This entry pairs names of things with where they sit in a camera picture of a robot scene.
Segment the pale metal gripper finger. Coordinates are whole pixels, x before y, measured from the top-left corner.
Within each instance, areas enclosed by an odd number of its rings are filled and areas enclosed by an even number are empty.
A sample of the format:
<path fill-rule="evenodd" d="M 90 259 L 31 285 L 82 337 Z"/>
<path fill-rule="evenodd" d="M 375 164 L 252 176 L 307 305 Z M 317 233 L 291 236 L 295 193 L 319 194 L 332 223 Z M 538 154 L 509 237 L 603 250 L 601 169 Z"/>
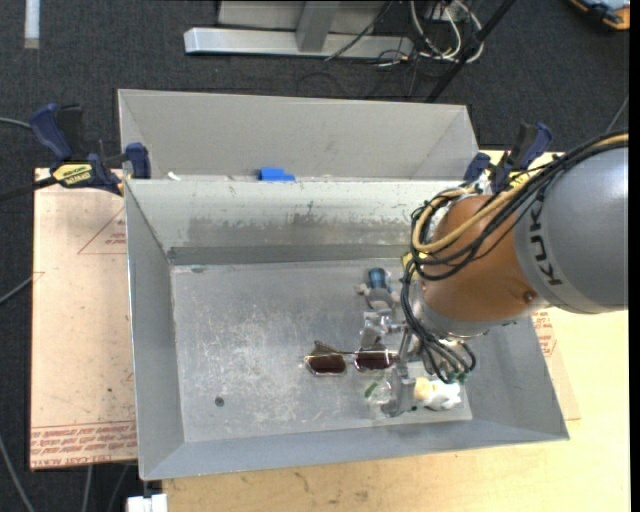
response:
<path fill-rule="evenodd" d="M 386 349 L 385 338 L 403 331 L 403 322 L 397 320 L 392 309 L 380 309 L 365 312 L 364 324 L 360 331 L 362 349 Z"/>
<path fill-rule="evenodd" d="M 394 368 L 388 380 L 391 397 L 381 406 L 381 411 L 387 417 L 397 417 L 410 412 L 416 407 L 414 391 L 416 379 L 409 377 L 404 370 Z"/>

